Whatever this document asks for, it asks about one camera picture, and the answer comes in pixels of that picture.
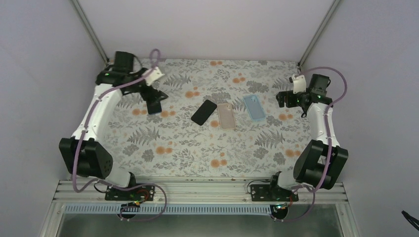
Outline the light blue phone case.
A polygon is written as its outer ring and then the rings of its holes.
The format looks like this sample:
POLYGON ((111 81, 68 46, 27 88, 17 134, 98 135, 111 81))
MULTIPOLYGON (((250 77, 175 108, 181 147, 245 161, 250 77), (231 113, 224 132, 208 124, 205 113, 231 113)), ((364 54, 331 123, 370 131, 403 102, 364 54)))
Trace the light blue phone case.
POLYGON ((247 95, 243 99, 250 118, 253 121, 260 121, 266 118, 266 114, 257 95, 247 95))

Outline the black phone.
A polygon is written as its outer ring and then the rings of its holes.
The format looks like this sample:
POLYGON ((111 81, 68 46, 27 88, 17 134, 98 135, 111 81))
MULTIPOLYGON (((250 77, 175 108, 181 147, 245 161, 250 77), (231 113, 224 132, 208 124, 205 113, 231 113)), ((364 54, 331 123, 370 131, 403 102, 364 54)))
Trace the black phone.
POLYGON ((202 126, 212 113, 216 110, 217 104, 210 100, 205 100, 203 104, 197 109, 197 111, 192 115, 191 121, 202 126))

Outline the beige phone case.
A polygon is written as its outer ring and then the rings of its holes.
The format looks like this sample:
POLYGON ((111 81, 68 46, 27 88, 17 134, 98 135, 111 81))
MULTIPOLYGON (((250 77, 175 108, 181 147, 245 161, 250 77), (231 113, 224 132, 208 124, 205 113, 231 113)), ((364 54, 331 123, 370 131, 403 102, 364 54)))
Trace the beige phone case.
POLYGON ((219 122, 222 129, 236 128, 236 121, 233 113, 233 106, 230 103, 217 105, 219 122))

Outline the light blue cased phone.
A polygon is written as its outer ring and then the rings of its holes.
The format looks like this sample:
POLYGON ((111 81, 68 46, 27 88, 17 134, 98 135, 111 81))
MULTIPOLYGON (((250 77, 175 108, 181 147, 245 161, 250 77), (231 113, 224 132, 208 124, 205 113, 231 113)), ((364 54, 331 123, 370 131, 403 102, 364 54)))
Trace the light blue cased phone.
POLYGON ((147 112, 149 115, 155 115, 162 112, 162 106, 160 102, 147 102, 147 112))

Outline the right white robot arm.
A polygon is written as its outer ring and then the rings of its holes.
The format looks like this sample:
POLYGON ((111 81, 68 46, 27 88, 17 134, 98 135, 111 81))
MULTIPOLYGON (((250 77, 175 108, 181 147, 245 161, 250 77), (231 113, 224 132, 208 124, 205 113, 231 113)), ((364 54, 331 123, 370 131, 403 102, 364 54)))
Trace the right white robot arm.
POLYGON ((332 98, 327 97, 330 78, 313 74, 310 83, 303 75, 290 77, 293 89, 276 96, 281 108, 301 107, 302 118, 310 123, 311 141, 299 155, 292 170, 274 174, 268 196, 274 201, 290 197, 303 186, 330 190, 348 159, 348 150, 341 147, 333 128, 332 98))

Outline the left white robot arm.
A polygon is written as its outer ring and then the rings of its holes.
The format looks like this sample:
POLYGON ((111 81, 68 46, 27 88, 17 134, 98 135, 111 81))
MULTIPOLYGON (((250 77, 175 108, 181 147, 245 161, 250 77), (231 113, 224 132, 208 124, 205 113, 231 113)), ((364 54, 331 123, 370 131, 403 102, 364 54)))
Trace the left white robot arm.
POLYGON ((158 67, 160 50, 153 49, 149 58, 150 68, 134 72, 137 57, 132 53, 117 51, 113 64, 107 64, 97 75, 92 101, 79 127, 70 138, 60 140, 59 150, 72 175, 76 193, 97 182, 117 189, 118 194, 126 200, 137 195, 135 176, 118 168, 101 142, 110 117, 123 96, 139 93, 151 105, 167 98, 165 93, 151 86, 164 75, 158 67))

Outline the aluminium rail frame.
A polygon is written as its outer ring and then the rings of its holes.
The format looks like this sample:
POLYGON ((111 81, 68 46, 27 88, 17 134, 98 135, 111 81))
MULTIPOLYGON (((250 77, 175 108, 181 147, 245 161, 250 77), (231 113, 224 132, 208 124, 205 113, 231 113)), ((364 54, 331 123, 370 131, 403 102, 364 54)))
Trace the aluminium rail frame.
MULTIPOLYGON (((248 181, 225 178, 186 179, 180 177, 160 177, 153 180, 165 191, 156 190, 153 204, 162 204, 168 198, 169 204, 254 204, 248 194, 248 181)), ((330 190, 319 190, 313 196, 304 189, 298 191, 297 204, 310 204, 314 199, 316 204, 348 204, 348 198, 342 183, 337 183, 330 190)), ((54 202, 105 202, 105 194, 97 192, 92 186, 83 192, 73 191, 69 180, 58 183, 54 202)))

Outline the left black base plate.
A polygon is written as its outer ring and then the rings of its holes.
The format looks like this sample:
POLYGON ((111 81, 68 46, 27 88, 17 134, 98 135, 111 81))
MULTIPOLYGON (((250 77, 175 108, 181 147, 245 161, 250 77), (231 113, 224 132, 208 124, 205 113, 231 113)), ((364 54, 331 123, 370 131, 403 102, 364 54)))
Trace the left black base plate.
POLYGON ((142 185, 131 191, 122 191, 115 188, 108 188, 105 194, 107 201, 153 201, 155 186, 142 185))

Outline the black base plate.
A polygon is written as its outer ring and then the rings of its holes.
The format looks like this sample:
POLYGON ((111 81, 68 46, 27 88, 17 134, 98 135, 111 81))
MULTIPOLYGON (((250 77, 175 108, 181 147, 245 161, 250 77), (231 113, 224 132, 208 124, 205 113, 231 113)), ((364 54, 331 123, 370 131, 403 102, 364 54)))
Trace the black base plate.
POLYGON ((279 186, 271 187, 268 184, 250 185, 250 195, 252 201, 255 202, 299 201, 298 194, 294 194, 290 190, 280 188, 279 186))
POLYGON ((122 191, 115 188, 108 188, 105 194, 107 201, 153 201, 155 186, 142 185, 131 191, 122 191))

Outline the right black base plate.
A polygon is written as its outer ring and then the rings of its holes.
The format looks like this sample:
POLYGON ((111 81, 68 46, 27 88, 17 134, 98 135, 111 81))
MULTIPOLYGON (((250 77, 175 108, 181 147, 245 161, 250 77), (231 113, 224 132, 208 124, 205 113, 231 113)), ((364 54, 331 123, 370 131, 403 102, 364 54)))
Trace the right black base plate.
POLYGON ((279 186, 271 187, 268 184, 250 185, 250 195, 252 201, 255 202, 299 201, 298 194, 294 194, 290 190, 280 188, 279 186))

